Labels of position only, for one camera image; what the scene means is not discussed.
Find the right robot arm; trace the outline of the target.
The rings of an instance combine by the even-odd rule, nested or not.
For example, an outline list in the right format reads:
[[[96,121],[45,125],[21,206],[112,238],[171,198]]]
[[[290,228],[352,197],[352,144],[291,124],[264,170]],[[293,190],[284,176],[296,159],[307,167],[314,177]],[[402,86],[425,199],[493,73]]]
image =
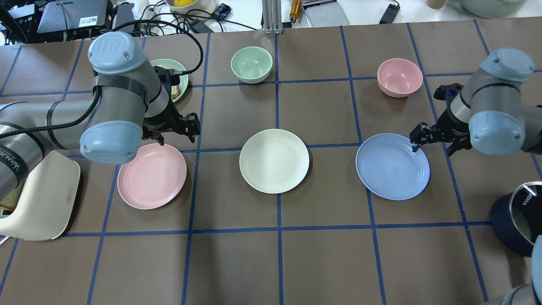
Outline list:
[[[534,61],[521,50],[499,48],[480,64],[466,85],[439,86],[433,97],[446,103],[434,125],[419,123],[410,133],[412,151],[447,143],[446,154],[475,149],[486,155],[542,152],[542,110],[522,102],[521,84]]]

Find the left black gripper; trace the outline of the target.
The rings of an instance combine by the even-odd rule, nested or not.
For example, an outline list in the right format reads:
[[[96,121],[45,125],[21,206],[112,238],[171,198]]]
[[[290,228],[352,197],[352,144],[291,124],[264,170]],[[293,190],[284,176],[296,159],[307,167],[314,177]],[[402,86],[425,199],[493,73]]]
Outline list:
[[[164,137],[161,133],[177,133],[186,135],[191,143],[201,135],[201,122],[196,113],[189,113],[185,117],[180,115],[171,100],[171,73],[164,68],[154,68],[159,81],[160,90],[149,103],[142,126],[143,140],[153,140],[163,146]]]

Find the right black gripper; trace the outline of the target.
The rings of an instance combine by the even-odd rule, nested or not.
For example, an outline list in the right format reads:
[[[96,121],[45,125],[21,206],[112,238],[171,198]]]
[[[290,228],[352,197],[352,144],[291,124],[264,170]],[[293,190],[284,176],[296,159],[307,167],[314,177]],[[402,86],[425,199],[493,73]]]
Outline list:
[[[436,142],[450,143],[446,149],[448,157],[456,151],[472,149],[468,124],[456,118],[451,110],[451,103],[462,88],[463,85],[453,83],[440,85],[435,89],[433,98],[446,102],[446,110],[439,116],[435,125],[429,126],[421,122],[409,133],[413,153],[418,152],[423,145]]]

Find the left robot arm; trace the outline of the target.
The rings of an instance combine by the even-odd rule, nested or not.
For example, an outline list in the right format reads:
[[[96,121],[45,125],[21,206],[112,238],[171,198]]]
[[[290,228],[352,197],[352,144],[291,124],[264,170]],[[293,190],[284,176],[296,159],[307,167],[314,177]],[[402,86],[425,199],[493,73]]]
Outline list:
[[[52,151],[77,149],[91,161],[120,165],[135,158],[142,140],[163,144],[163,133],[177,133],[194,142],[201,134],[198,115],[183,116],[172,102],[171,73],[153,67],[133,36],[105,33],[88,58],[91,99],[1,105],[1,199]]]

